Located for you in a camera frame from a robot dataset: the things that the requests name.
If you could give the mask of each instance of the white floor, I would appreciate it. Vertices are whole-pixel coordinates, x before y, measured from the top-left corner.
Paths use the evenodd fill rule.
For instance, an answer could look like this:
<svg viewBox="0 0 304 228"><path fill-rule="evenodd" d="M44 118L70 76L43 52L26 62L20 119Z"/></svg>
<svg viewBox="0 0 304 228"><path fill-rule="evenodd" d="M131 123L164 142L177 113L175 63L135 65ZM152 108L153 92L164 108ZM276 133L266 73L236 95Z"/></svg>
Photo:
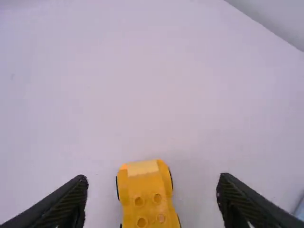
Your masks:
<svg viewBox="0 0 304 228"><path fill-rule="evenodd" d="M221 0L0 3L0 223L77 174L117 228L115 175L162 158L183 227L223 227L230 172L287 211L304 190L304 54Z"/></svg>

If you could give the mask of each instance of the white surface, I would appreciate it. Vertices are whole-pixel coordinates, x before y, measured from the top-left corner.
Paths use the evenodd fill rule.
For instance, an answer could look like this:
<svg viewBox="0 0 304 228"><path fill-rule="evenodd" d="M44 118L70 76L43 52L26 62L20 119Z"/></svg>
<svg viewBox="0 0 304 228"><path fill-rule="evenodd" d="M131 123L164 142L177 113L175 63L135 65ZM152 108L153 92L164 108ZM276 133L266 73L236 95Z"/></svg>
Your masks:
<svg viewBox="0 0 304 228"><path fill-rule="evenodd" d="M86 227L117 228L119 166L158 157L184 227L223 226L223 171L294 209L302 52L224 1L1 3L0 222L83 173Z"/></svg>
<svg viewBox="0 0 304 228"><path fill-rule="evenodd" d="M303 0L226 0L267 29L304 51Z"/></svg>

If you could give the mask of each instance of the yellow toy car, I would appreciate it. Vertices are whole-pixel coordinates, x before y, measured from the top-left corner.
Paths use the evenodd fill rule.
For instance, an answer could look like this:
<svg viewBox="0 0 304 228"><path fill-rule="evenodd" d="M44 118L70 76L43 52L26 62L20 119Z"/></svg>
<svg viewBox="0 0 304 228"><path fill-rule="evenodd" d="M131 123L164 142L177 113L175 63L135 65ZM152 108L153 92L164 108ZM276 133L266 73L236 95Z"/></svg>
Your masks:
<svg viewBox="0 0 304 228"><path fill-rule="evenodd" d="M172 203L173 183L162 160L124 164L116 177L123 206L120 228L181 228Z"/></svg>

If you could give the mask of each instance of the black tread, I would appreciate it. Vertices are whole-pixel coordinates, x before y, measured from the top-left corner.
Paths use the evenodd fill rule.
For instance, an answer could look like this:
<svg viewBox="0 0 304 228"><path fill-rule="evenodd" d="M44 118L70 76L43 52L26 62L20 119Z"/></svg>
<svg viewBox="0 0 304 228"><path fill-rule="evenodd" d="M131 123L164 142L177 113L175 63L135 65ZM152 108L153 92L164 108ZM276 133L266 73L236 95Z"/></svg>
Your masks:
<svg viewBox="0 0 304 228"><path fill-rule="evenodd" d="M171 175L170 169L169 169L169 174L170 174L170 178L171 178L171 186L172 186L172 191L173 191L173 179L172 179L172 175Z"/></svg>
<svg viewBox="0 0 304 228"><path fill-rule="evenodd" d="M118 192L118 185L117 185L117 176L116 176L116 192L117 192L117 198L119 200L119 192Z"/></svg>
<svg viewBox="0 0 304 228"><path fill-rule="evenodd" d="M179 217L179 215L177 215L177 218L179 219L180 228L181 228L181 221L180 221L180 217Z"/></svg>

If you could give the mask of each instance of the gray wall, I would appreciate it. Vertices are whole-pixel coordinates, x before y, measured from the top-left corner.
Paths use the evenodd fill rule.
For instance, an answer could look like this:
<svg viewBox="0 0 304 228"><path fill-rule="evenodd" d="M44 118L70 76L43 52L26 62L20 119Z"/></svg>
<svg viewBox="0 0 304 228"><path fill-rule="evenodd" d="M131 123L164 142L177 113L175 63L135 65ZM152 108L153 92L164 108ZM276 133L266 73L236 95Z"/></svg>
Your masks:
<svg viewBox="0 0 304 228"><path fill-rule="evenodd" d="M303 0L226 0L297 49L304 51Z"/></svg>

